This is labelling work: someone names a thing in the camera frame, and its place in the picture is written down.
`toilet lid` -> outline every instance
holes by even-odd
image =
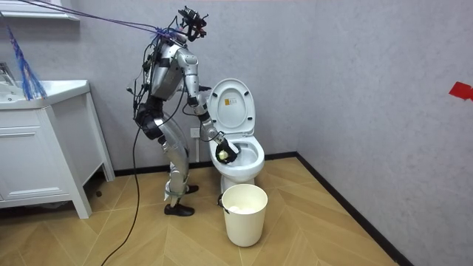
[[[242,135],[254,133],[253,96],[248,87],[235,78],[220,81],[212,89],[208,112],[218,131]]]

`white toilet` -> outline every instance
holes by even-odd
[[[265,152],[253,136],[256,120],[253,96],[248,87],[234,78],[220,81],[208,99],[208,112],[218,131],[241,149],[238,158],[229,164],[220,163],[215,157],[217,144],[211,141],[212,162],[222,174],[222,193],[233,185],[254,185],[254,178],[265,164]]]

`gray wall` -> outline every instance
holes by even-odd
[[[306,54],[312,31],[314,3],[295,2],[184,2],[142,0],[80,0],[81,11],[98,16],[166,26],[184,4],[209,13],[208,36],[190,44],[200,59],[200,82],[214,86],[223,78],[238,78],[256,102],[256,138],[266,154],[295,151],[298,126],[296,91],[307,87]],[[152,36],[107,22],[82,18],[80,23],[41,19],[9,19],[30,65],[41,79],[88,79],[115,169],[132,167],[132,96],[125,91],[140,71],[142,54]],[[6,35],[0,35],[0,58],[14,69]],[[178,97],[166,104],[172,112]],[[176,119],[188,137],[191,160],[194,142],[189,129],[194,117],[179,111]],[[201,160],[208,147],[201,143]],[[137,165],[158,166],[168,161],[157,143],[138,139]]]
[[[473,265],[473,1],[318,0],[298,151],[414,265]]]

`herringbone floor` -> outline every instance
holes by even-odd
[[[395,265],[355,220],[296,158],[272,160],[257,177],[268,193],[261,240],[238,248],[225,234],[222,209],[215,205],[219,173],[191,170],[200,191],[184,198],[191,217],[163,214],[166,173],[141,174],[141,206],[129,241],[107,265]],[[74,210],[11,215],[0,220],[0,265],[100,265],[125,238],[132,223],[136,186],[130,177],[88,185],[93,215]],[[102,192],[101,197],[95,191]]]

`bathroom vanity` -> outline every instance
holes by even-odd
[[[43,81],[48,97],[0,97],[0,208],[72,200],[91,209],[84,183],[115,179],[87,81]]]

